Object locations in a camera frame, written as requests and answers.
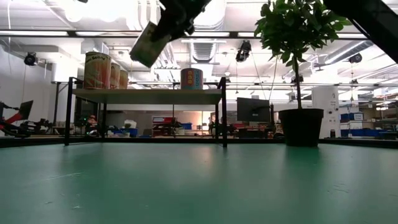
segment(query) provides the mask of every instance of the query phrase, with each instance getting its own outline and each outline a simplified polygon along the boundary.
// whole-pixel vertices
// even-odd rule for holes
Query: black frame
[[[66,122],[65,122],[65,138],[64,138],[64,141],[63,141],[64,145],[66,145],[66,146],[69,146],[69,144],[71,143],[70,116],[72,114],[73,84],[74,83],[81,83],[81,82],[82,82],[81,80],[79,80],[79,79],[77,79],[75,77],[69,77],[68,98],[67,98],[68,99],[67,100],[67,117],[66,117]],[[220,82],[219,82],[219,84],[217,86],[217,89],[219,89],[219,90],[221,89],[221,112],[223,114],[223,117],[222,117],[223,124],[222,124],[222,126],[223,126],[223,130],[226,130],[227,125],[226,125],[226,78],[225,77],[221,78],[221,80],[220,80]],[[220,125],[219,124],[219,111],[218,111],[219,108],[218,108],[218,104],[219,103],[217,103],[215,105],[215,108],[216,108],[216,137],[215,137],[215,140],[216,140],[217,143],[218,143],[218,140],[219,140],[219,137],[218,137],[218,133],[219,133],[218,132],[219,131],[218,125]],[[105,135],[107,133],[107,129],[106,129],[106,111],[107,111],[107,104],[104,103],[103,112],[102,112],[102,130],[101,130],[102,133],[101,133],[100,142],[108,142],[108,140],[105,139]],[[222,138],[222,141],[221,141],[223,147],[228,147],[228,140],[227,139],[228,139],[227,138],[227,132],[223,131],[223,138]],[[159,141],[150,139],[150,140],[148,140],[148,142],[159,142]]]

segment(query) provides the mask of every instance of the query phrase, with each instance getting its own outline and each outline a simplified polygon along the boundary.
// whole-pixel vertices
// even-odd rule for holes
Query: potted plant
[[[336,31],[350,22],[328,10],[321,0],[268,1],[261,7],[261,17],[254,36],[261,34],[262,48],[272,50],[270,59],[280,57],[295,72],[298,109],[279,112],[286,144],[317,146],[323,110],[302,108],[299,62],[306,62],[303,54],[310,47],[321,49],[338,39]]]

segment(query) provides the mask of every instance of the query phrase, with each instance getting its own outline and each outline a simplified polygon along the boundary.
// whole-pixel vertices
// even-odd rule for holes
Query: cylindrical container
[[[120,65],[116,63],[111,64],[111,85],[110,89],[118,89],[120,82]]]
[[[202,90],[203,71],[197,68],[184,68],[181,70],[182,90]]]
[[[111,57],[99,52],[87,52],[85,63],[85,89],[109,89]]]
[[[119,89],[122,90],[127,89],[128,82],[129,82],[129,73],[124,70],[120,70]]]

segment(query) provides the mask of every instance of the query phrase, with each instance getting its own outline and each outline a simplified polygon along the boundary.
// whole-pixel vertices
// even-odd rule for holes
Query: ceiling
[[[97,0],[107,3],[109,11],[115,10],[120,15],[114,22],[104,22],[95,16],[83,16],[78,22],[70,22],[65,17],[65,8],[62,7],[61,0],[13,0],[9,5],[9,15],[7,16],[8,0],[0,0],[0,29],[8,29],[10,21],[11,29],[48,29],[48,30],[129,30],[126,25],[126,18],[134,14],[124,10],[130,8],[129,4],[133,0]],[[225,17],[221,30],[224,31],[247,31],[252,32],[255,29],[255,23],[260,19],[259,9],[265,1],[258,0],[225,0]],[[147,17],[150,17],[150,3],[147,5]],[[394,10],[398,10],[398,0],[384,0]],[[142,3],[139,5],[139,11],[142,14]],[[345,27],[342,32],[358,33],[353,26]],[[290,82],[292,76],[291,68],[285,67],[280,60],[271,57],[270,50],[261,49],[259,40],[249,39],[252,45],[252,53],[250,57],[242,63],[235,61],[237,49],[241,45],[241,39],[218,39],[224,40],[224,43],[216,45],[215,59],[212,61],[211,75],[207,81],[217,81],[225,73],[229,73],[231,82],[272,82],[275,76],[276,83]],[[82,42],[87,43],[92,40],[71,39],[71,38],[13,38],[12,42],[19,45],[56,45],[60,49],[70,54],[74,59],[84,62],[84,54],[81,53]],[[109,47],[109,54],[122,67],[134,72],[142,74],[150,74],[150,69],[138,62],[132,62],[128,57],[128,52],[135,43],[135,39],[95,39],[96,43],[105,43]],[[391,60],[377,46],[363,50],[361,55],[363,61],[351,64],[340,61],[333,65],[319,68],[314,66],[318,58],[330,55],[342,47],[350,44],[351,40],[337,40],[329,43],[323,49],[316,52],[309,50],[304,58],[309,62],[300,66],[300,73],[305,77],[305,82],[310,83],[348,83],[353,78],[359,78],[360,83],[395,83],[395,77],[398,78],[398,69],[395,62]],[[181,68],[190,67],[192,64],[190,44],[182,43],[181,40],[175,40],[171,43],[174,59]],[[386,71],[380,72],[380,69],[389,67]]]

